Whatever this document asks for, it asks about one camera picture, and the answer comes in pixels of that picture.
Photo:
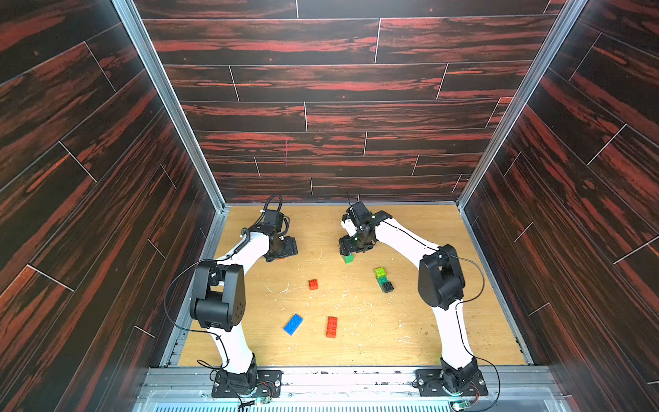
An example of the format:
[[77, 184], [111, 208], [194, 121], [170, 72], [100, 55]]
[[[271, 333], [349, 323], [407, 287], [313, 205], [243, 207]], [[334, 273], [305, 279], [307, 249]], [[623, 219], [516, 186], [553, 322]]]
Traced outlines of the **lime green square lego brick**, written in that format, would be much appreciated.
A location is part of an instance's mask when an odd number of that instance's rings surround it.
[[379, 267], [375, 269], [375, 276], [377, 279], [385, 278], [387, 276], [387, 273], [383, 267]]

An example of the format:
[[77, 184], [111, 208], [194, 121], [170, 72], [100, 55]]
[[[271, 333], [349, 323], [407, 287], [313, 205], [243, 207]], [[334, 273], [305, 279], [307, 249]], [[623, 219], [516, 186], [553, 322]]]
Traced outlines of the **black square lego brick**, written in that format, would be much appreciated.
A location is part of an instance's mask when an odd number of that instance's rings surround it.
[[381, 284], [381, 290], [388, 294], [394, 291], [394, 287], [391, 282], [385, 282]]

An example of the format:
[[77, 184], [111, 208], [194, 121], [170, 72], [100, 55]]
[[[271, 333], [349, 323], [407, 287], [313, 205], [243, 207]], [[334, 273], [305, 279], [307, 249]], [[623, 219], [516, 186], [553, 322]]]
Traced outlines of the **red long lego brick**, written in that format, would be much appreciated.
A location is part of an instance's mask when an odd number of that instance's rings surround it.
[[326, 336], [327, 338], [336, 339], [338, 332], [338, 318], [337, 317], [328, 317], [328, 323], [326, 327]]

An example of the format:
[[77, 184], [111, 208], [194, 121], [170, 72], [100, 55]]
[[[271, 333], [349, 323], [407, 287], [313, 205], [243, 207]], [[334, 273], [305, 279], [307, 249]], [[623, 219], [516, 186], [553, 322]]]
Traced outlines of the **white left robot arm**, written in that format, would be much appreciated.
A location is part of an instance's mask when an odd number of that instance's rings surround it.
[[221, 368], [230, 378], [254, 384], [256, 356], [241, 325], [247, 304], [245, 275], [259, 259], [272, 262], [297, 254], [292, 236], [249, 232], [224, 257], [205, 260], [194, 269], [190, 316], [214, 339]]

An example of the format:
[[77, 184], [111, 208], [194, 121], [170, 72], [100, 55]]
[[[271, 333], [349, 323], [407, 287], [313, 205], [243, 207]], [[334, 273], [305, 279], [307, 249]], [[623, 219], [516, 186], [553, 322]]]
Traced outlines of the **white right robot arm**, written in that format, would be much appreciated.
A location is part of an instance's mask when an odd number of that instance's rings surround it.
[[420, 298], [432, 307], [439, 329], [444, 388], [449, 393], [469, 389], [474, 380], [480, 379], [480, 369], [466, 333], [463, 315], [466, 281], [455, 248], [441, 247], [411, 233], [384, 211], [367, 213], [361, 220], [345, 214], [342, 227], [347, 232], [339, 240], [343, 257], [367, 252], [384, 243], [418, 269]]

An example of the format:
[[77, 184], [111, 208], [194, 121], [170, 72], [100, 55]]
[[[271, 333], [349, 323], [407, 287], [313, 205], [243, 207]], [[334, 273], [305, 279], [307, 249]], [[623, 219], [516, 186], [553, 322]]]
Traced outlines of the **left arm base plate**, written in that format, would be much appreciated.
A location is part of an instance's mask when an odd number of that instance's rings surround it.
[[217, 372], [211, 397], [217, 398], [279, 398], [282, 370], [260, 369], [245, 374]]

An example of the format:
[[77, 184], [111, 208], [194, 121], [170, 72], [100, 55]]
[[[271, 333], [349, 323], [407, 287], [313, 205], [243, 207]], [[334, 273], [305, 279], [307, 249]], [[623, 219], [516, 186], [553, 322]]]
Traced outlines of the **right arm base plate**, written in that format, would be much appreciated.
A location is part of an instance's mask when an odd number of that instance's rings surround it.
[[412, 386], [419, 390], [422, 397], [475, 398], [489, 394], [482, 372], [478, 372], [456, 391], [449, 391], [446, 388], [443, 374], [444, 371], [437, 368], [416, 369]]

